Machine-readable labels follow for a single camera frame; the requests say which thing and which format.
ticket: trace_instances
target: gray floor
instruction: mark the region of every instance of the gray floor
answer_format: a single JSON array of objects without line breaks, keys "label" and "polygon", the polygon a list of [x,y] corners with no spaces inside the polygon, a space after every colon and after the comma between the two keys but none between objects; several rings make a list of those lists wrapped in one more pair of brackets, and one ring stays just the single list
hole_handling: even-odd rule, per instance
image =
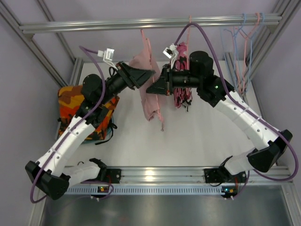
[{"label": "gray floor", "polygon": [[[78,196],[47,201],[58,212]],[[220,196],[112,196],[80,198],[59,214],[45,208],[41,226],[289,226],[281,187],[247,187],[234,201]]]}]

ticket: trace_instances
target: camouflage fabric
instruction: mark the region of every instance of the camouflage fabric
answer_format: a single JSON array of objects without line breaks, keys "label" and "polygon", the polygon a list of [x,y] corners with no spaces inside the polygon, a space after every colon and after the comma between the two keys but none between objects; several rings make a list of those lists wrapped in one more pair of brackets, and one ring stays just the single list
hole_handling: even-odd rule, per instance
[{"label": "camouflage fabric", "polygon": [[[79,109],[80,104],[84,101],[84,96],[80,93],[82,89],[80,86],[66,86],[58,91],[58,103],[60,104],[60,121],[61,126],[58,131],[58,135],[62,135],[69,126],[72,117]],[[91,133],[86,140],[103,140],[107,135],[107,128],[110,123],[110,119],[117,106],[119,97],[114,97],[111,101],[106,103],[104,106],[109,109],[107,116],[105,117],[102,124]]]}]

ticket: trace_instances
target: bag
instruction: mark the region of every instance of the bag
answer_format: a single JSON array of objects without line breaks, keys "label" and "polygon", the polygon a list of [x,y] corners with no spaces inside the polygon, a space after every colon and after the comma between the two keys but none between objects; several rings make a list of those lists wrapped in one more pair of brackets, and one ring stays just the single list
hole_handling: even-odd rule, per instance
[{"label": "bag", "polygon": [[[175,61],[175,69],[178,71],[187,70],[187,46],[184,42],[180,43],[177,46],[177,51],[179,52],[178,59]],[[188,106],[191,105],[192,102],[192,92],[190,88],[176,88],[174,89],[174,105],[177,108],[180,108],[183,103]]]},{"label": "bag", "polygon": [[146,81],[145,84],[143,84],[139,88],[139,92],[141,96],[141,103],[142,103],[145,118],[148,121],[150,121],[155,116],[157,116],[159,120],[162,122],[162,131],[163,131],[164,119],[163,116],[161,115],[160,108],[165,102],[165,97],[162,95],[146,93],[146,89],[149,86],[151,86],[151,84],[154,83],[160,77],[161,73],[155,58],[151,54],[150,41],[147,38],[145,38],[143,30],[141,30],[141,35],[143,39],[144,48],[140,54],[136,55],[129,62],[128,65],[137,69],[152,69],[156,71],[156,74],[154,74],[149,80]]},{"label": "bag", "polygon": [[[84,101],[84,96],[80,93],[82,89],[80,86],[66,86],[62,87],[58,91],[58,102],[60,105],[60,118],[58,121],[61,122],[60,128],[58,130],[58,135],[61,136],[64,131],[68,128],[73,116],[79,109],[80,104]],[[96,130],[91,133],[86,140],[104,140],[107,135],[107,128],[110,124],[112,115],[119,101],[119,97],[114,97],[111,101],[106,103],[104,106],[109,109],[103,122],[96,128]]]}]

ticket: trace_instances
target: magenta bag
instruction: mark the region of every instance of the magenta bag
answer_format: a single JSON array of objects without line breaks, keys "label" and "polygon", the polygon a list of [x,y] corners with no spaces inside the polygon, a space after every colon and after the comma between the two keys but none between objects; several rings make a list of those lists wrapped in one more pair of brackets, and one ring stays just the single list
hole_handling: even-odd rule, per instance
[{"label": "magenta bag", "polygon": [[145,38],[143,30],[141,30],[144,48],[130,62],[129,66],[137,69],[152,69],[156,71],[147,82],[139,88],[141,103],[145,118],[150,121],[155,116],[162,122],[162,131],[164,129],[164,119],[161,115],[160,107],[165,103],[165,97],[157,94],[146,93],[146,89],[160,77],[160,69],[155,58],[151,54],[151,44]]},{"label": "magenta bag", "polygon": [[[176,60],[174,66],[178,71],[188,70],[187,67],[187,46],[184,42],[180,43],[177,46],[177,51],[179,52],[178,59]],[[183,103],[188,106],[191,105],[192,102],[192,93],[190,88],[176,88],[174,89],[174,105],[179,108],[183,105]]]}]

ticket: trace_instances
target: white table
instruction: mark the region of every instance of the white table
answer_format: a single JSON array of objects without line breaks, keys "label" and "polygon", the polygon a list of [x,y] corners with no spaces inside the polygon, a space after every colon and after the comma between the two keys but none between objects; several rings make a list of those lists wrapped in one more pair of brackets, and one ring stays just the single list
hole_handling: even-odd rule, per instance
[{"label": "white table", "polygon": [[[99,64],[105,77],[108,65]],[[220,61],[225,79],[231,83],[224,61]],[[91,74],[99,74],[92,63],[85,63],[80,84]],[[108,166],[218,166],[227,157],[253,148],[252,142],[226,116],[199,98],[193,89],[189,112],[174,107],[174,98],[166,97],[162,109],[165,130],[158,119],[148,122],[143,114],[138,90],[125,89],[114,112],[115,124],[111,141],[101,145],[84,144],[70,158],[68,165],[90,158],[101,159]],[[260,114],[250,84],[249,105]]]}]

